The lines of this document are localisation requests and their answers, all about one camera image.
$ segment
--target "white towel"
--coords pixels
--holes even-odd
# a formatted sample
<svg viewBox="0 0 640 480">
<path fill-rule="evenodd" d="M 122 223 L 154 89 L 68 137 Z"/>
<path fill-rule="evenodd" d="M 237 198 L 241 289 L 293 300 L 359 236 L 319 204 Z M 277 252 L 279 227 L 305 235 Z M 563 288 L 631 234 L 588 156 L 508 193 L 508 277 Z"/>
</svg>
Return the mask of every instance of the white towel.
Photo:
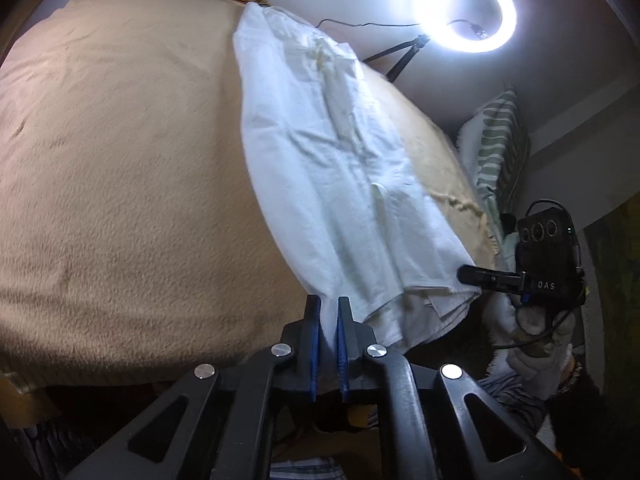
<svg viewBox="0 0 640 480">
<path fill-rule="evenodd" d="M 234 47 L 247 167 L 280 251 L 321 297 L 323 361 L 335 347 L 339 296 L 356 321 L 386 306 L 374 328 L 387 344 L 402 339 L 406 309 L 392 300 L 406 290 L 419 291 L 431 314 L 412 327 L 421 340 L 459 322 L 479 294 L 456 279 L 472 259 L 422 190 L 349 45 L 249 3 Z"/>
</svg>

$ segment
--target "black camera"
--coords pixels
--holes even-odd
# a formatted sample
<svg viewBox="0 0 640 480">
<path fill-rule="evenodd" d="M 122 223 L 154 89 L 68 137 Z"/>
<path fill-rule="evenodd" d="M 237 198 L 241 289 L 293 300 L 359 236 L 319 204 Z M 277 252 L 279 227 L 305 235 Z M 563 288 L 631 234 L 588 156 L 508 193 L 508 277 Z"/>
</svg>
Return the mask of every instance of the black camera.
<svg viewBox="0 0 640 480">
<path fill-rule="evenodd" d="M 535 214 L 539 203 L 554 206 Z M 523 303 L 541 304 L 552 310 L 567 310 L 584 303 L 584 272 L 580 245 L 569 212 L 552 200 L 537 200 L 519 220 L 520 241 L 516 247 L 516 272 L 500 272 L 463 266 L 458 279 L 468 285 L 517 294 Z"/>
</svg>

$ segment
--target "striped pillow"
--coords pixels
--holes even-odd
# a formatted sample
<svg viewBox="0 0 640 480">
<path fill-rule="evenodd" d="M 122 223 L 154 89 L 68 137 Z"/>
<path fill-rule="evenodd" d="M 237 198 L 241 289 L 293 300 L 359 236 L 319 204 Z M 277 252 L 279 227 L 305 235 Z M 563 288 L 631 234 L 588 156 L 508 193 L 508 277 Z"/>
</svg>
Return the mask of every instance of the striped pillow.
<svg viewBox="0 0 640 480">
<path fill-rule="evenodd" d="M 530 146 L 513 88 L 486 104 L 458 134 L 463 165 L 500 240 L 500 214 L 513 213 Z"/>
</svg>

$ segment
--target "beige blanket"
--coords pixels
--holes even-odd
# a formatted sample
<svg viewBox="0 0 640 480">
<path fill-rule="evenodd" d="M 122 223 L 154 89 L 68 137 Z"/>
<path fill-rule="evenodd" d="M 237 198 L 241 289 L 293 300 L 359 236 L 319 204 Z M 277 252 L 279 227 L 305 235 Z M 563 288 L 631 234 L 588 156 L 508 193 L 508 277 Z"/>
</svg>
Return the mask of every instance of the beige blanket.
<svg viewBox="0 0 640 480">
<path fill-rule="evenodd" d="M 73 0 L 0 68 L 0 372 L 48 384 L 236 362 L 302 315 L 239 135 L 228 0 Z M 478 264 L 486 217 L 442 133 L 367 79 Z"/>
</svg>

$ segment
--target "ring light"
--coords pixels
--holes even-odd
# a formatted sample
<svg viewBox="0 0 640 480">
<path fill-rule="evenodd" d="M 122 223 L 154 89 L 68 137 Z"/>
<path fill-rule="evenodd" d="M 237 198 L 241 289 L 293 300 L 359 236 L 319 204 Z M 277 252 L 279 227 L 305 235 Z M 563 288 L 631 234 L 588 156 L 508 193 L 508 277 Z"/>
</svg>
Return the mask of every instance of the ring light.
<svg viewBox="0 0 640 480">
<path fill-rule="evenodd" d="M 461 52 L 488 52 L 503 46 L 516 29 L 516 8 L 512 0 L 496 0 L 502 11 L 498 31 L 485 40 L 468 40 L 457 35 L 447 23 L 448 0 L 414 0 L 415 15 L 433 41 Z"/>
</svg>

